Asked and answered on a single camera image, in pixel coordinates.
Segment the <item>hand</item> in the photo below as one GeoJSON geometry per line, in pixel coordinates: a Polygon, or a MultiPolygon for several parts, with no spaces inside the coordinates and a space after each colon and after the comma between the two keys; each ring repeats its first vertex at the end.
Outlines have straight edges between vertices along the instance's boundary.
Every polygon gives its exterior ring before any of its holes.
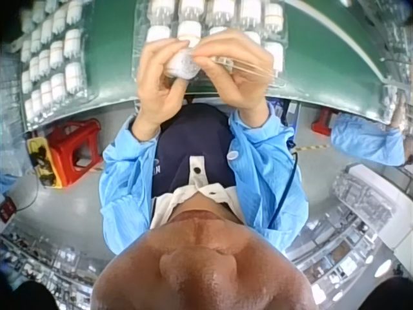
{"type": "Polygon", "coordinates": [[[141,55],[137,75],[137,93],[141,110],[132,133],[141,141],[152,139],[160,124],[174,117],[182,107],[186,81],[176,79],[172,85],[164,75],[164,67],[189,41],[164,39],[147,44],[141,55]]]}
{"type": "Polygon", "coordinates": [[[201,40],[192,57],[213,82],[227,105],[239,108],[241,118],[251,127],[259,127],[268,118],[265,92],[273,80],[272,55],[237,30],[226,30],[201,40]],[[237,67],[232,74],[211,60],[228,57],[237,67]]]}

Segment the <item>neck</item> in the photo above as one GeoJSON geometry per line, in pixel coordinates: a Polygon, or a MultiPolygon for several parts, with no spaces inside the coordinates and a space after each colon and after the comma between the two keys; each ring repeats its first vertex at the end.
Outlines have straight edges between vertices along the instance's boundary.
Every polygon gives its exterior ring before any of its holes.
{"type": "Polygon", "coordinates": [[[172,220],[182,212],[193,210],[209,211],[224,220],[238,224],[241,223],[229,209],[222,206],[220,203],[216,203],[214,200],[202,195],[200,192],[197,192],[195,195],[193,195],[193,197],[189,198],[187,201],[176,207],[172,215],[169,217],[169,220],[172,220]]]}

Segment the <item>finger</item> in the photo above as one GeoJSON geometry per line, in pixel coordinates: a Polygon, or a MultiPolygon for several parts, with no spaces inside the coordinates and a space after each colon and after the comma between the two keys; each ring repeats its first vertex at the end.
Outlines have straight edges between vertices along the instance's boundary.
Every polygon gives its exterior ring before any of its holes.
{"type": "Polygon", "coordinates": [[[263,60],[259,55],[254,54],[245,48],[237,39],[217,39],[195,47],[192,52],[193,57],[222,56],[251,63],[253,65],[262,64],[263,60]]]}
{"type": "Polygon", "coordinates": [[[146,68],[145,81],[149,83],[158,83],[168,61],[180,50],[188,47],[188,45],[189,41],[187,40],[178,41],[158,50],[158,52],[148,60],[149,64],[146,68]]]}
{"type": "Polygon", "coordinates": [[[228,30],[213,34],[211,36],[204,37],[201,40],[201,42],[199,42],[199,44],[196,46],[195,51],[207,43],[211,43],[217,40],[224,40],[224,39],[225,40],[231,39],[231,40],[239,41],[245,49],[247,49],[249,52],[257,55],[260,58],[266,59],[269,57],[269,53],[264,48],[262,48],[261,45],[258,45],[256,42],[251,40],[243,32],[239,30],[234,30],[234,29],[228,29],[228,30]]]}
{"type": "Polygon", "coordinates": [[[210,78],[223,101],[239,101],[238,87],[224,67],[214,63],[208,57],[195,57],[194,61],[210,78]]]}
{"type": "Polygon", "coordinates": [[[185,96],[186,88],[188,83],[184,79],[176,79],[168,95],[168,102],[176,103],[183,102],[183,97],[185,96]]]}
{"type": "Polygon", "coordinates": [[[154,42],[146,44],[142,50],[141,59],[139,61],[137,81],[139,81],[145,74],[149,59],[161,48],[164,48],[168,46],[169,44],[175,43],[177,41],[178,39],[176,38],[170,38],[170,39],[162,39],[162,40],[158,40],[158,41],[154,41],[154,42]]]}

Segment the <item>white cylindrical component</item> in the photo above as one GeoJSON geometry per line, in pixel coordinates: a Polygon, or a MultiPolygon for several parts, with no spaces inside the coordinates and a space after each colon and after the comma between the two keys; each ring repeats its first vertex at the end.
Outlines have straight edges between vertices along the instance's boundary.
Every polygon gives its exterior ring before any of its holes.
{"type": "Polygon", "coordinates": [[[28,34],[34,29],[32,16],[33,16],[32,10],[20,11],[21,31],[24,34],[28,34]]]}
{"type": "Polygon", "coordinates": [[[45,6],[46,3],[44,1],[34,1],[32,19],[35,23],[41,23],[45,19],[45,6]]]}
{"type": "Polygon", "coordinates": [[[53,33],[60,34],[65,29],[66,25],[66,10],[67,7],[63,6],[55,12],[53,15],[53,33]]]}
{"type": "Polygon", "coordinates": [[[56,69],[63,64],[63,41],[56,41],[50,45],[50,68],[56,69]]]}
{"type": "Polygon", "coordinates": [[[253,40],[258,45],[261,45],[261,37],[255,31],[244,31],[244,34],[247,35],[251,40],[253,40]]]}
{"type": "Polygon", "coordinates": [[[49,14],[57,9],[57,0],[46,0],[45,11],[49,14]]]}
{"type": "Polygon", "coordinates": [[[66,58],[78,57],[80,56],[80,39],[81,31],[79,29],[72,29],[66,33],[65,36],[65,47],[63,54],[66,58]]]}
{"type": "Polygon", "coordinates": [[[66,98],[65,75],[58,73],[52,76],[52,97],[53,102],[59,103],[66,98]]]}
{"type": "Polygon", "coordinates": [[[193,79],[201,68],[192,60],[191,49],[180,50],[166,65],[166,74],[181,79],[193,79]]]}
{"type": "Polygon", "coordinates": [[[189,40],[189,47],[196,46],[201,40],[202,26],[197,21],[183,21],[178,26],[177,38],[189,40]]]}
{"type": "Polygon", "coordinates": [[[66,22],[69,25],[76,24],[82,18],[82,0],[71,0],[67,10],[66,22]]]}
{"type": "Polygon", "coordinates": [[[280,32],[284,26],[283,7],[278,3],[265,5],[265,29],[269,32],[280,32]]]}
{"type": "Polygon", "coordinates": [[[31,99],[25,101],[26,120],[31,123],[34,119],[33,102],[31,99]]]}
{"type": "Polygon", "coordinates": [[[39,116],[43,111],[43,104],[41,102],[40,90],[34,90],[32,92],[32,106],[34,116],[39,116]]]}
{"type": "Polygon", "coordinates": [[[50,72],[50,51],[42,50],[39,54],[39,75],[46,76],[50,72]]]}
{"type": "Polygon", "coordinates": [[[146,42],[153,42],[170,38],[170,28],[168,26],[152,26],[148,30],[146,42]]]}
{"type": "Polygon", "coordinates": [[[274,57],[274,70],[282,72],[284,70],[284,46],[278,42],[266,42],[265,49],[274,57]]]}
{"type": "Polygon", "coordinates": [[[235,15],[235,0],[212,0],[207,24],[210,26],[229,26],[235,15]]]}
{"type": "Polygon", "coordinates": [[[36,82],[39,79],[39,58],[33,57],[29,66],[30,80],[36,82]]]}
{"type": "Polygon", "coordinates": [[[243,29],[259,25],[261,23],[261,0],[241,0],[239,22],[243,29]]]}
{"type": "Polygon", "coordinates": [[[49,18],[43,21],[43,24],[41,26],[41,44],[47,44],[50,42],[50,40],[52,40],[52,26],[52,19],[49,18]]]}
{"type": "Polygon", "coordinates": [[[21,90],[24,94],[28,94],[32,91],[32,81],[30,80],[30,73],[29,71],[24,71],[21,74],[21,90]]]}
{"type": "Polygon", "coordinates": [[[175,0],[152,0],[148,11],[151,25],[169,25],[174,18],[175,0]]]}
{"type": "Polygon", "coordinates": [[[32,45],[30,47],[30,51],[35,54],[38,51],[40,51],[41,48],[41,43],[40,43],[40,37],[41,37],[41,29],[40,28],[36,28],[33,32],[32,32],[32,45]]]}
{"type": "Polygon", "coordinates": [[[179,18],[182,21],[199,21],[205,11],[205,0],[181,0],[179,18]]]}
{"type": "Polygon", "coordinates": [[[31,47],[32,47],[32,42],[30,39],[23,41],[23,45],[21,47],[21,57],[20,57],[22,63],[26,63],[27,61],[30,60],[31,47]]]}
{"type": "Polygon", "coordinates": [[[228,29],[227,27],[212,27],[209,30],[209,35],[211,34],[217,34],[218,32],[222,32],[225,31],[226,29],[228,29]]]}
{"type": "Polygon", "coordinates": [[[66,89],[69,94],[75,94],[83,88],[83,74],[80,63],[69,63],[65,68],[66,89]]]}
{"type": "Polygon", "coordinates": [[[45,81],[40,85],[41,90],[41,102],[43,104],[43,108],[49,110],[47,113],[50,113],[50,109],[52,108],[53,97],[52,97],[52,84],[50,81],[45,81]]]}

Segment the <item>floor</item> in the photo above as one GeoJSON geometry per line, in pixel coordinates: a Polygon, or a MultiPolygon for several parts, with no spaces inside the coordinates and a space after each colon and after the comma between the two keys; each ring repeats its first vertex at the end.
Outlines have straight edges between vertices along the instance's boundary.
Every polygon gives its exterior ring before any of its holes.
{"type": "MultiPolygon", "coordinates": [[[[113,141],[124,121],[133,112],[133,103],[123,103],[84,114],[82,118],[97,118],[102,124],[99,145],[103,149],[113,141]]],[[[302,108],[296,135],[298,147],[329,144],[327,137],[310,130],[318,113],[317,107],[302,108]]],[[[336,201],[330,193],[332,182],[340,171],[355,161],[335,149],[300,152],[299,167],[310,204],[309,225],[317,222],[328,208],[335,207],[336,201]]],[[[46,189],[40,185],[37,200],[33,206],[17,215],[18,220],[87,252],[91,257],[111,259],[113,255],[103,239],[99,213],[97,184],[100,174],[101,172],[89,172],[76,184],[63,190],[46,189]]],[[[22,208],[33,200],[36,188],[35,178],[27,176],[19,181],[10,195],[22,208]]]]}

